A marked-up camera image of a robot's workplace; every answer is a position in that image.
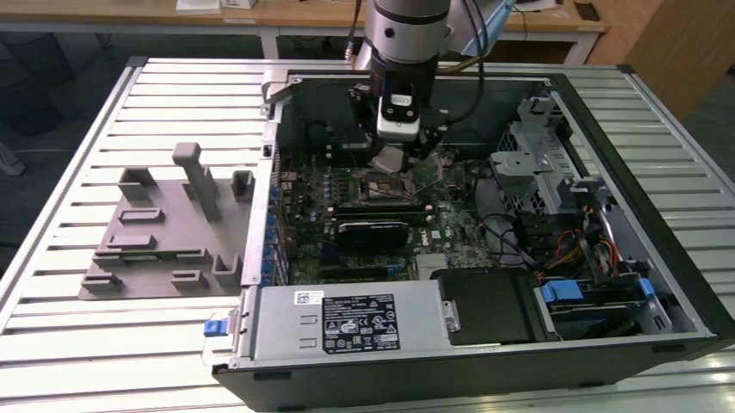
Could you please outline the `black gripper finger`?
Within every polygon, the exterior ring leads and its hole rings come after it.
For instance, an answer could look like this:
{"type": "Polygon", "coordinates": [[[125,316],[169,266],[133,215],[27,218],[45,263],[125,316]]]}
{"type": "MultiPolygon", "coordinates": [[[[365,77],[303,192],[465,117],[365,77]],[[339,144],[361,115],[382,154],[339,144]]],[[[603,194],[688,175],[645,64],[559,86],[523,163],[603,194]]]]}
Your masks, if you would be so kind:
{"type": "Polygon", "coordinates": [[[378,137],[378,106],[367,84],[357,83],[349,90],[351,111],[359,128],[367,135],[370,155],[375,157],[385,147],[385,142],[378,137]]]}
{"type": "Polygon", "coordinates": [[[418,164],[425,161],[438,144],[442,142],[447,133],[446,126],[429,127],[422,130],[418,137],[405,145],[405,171],[409,172],[418,164]]]}

